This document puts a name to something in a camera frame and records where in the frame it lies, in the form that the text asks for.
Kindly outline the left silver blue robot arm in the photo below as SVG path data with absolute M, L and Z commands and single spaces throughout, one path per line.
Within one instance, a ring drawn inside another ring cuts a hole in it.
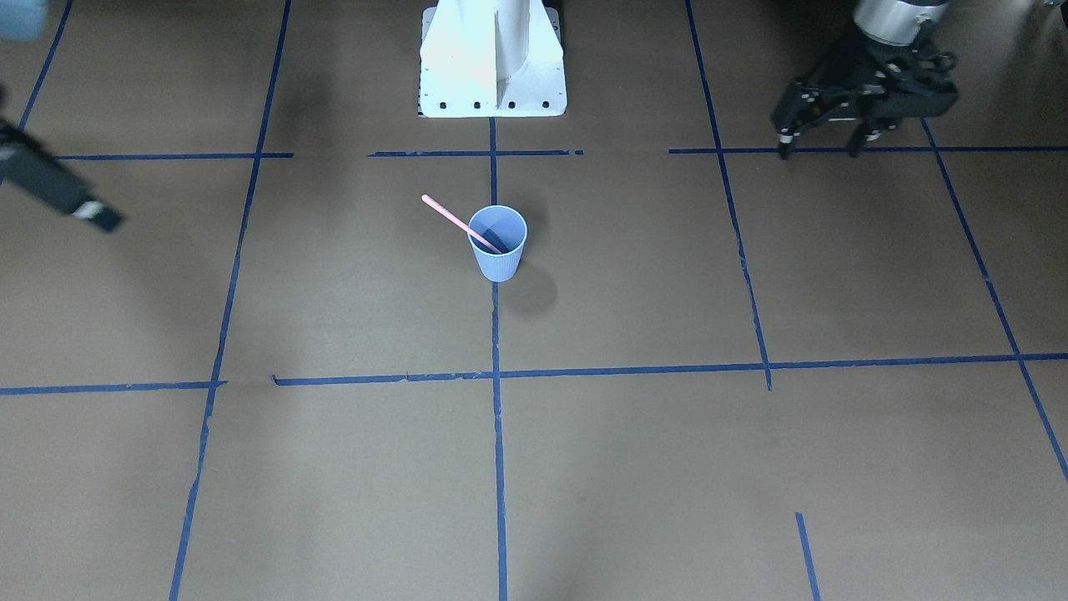
M 859 1 L 849 23 L 812 68 L 785 89 L 771 123 L 778 156 L 789 159 L 801 135 L 828 122 L 854 122 L 846 149 L 893 132 L 905 118 L 943 115 L 959 98 L 951 79 L 958 58 L 932 38 L 946 1 Z

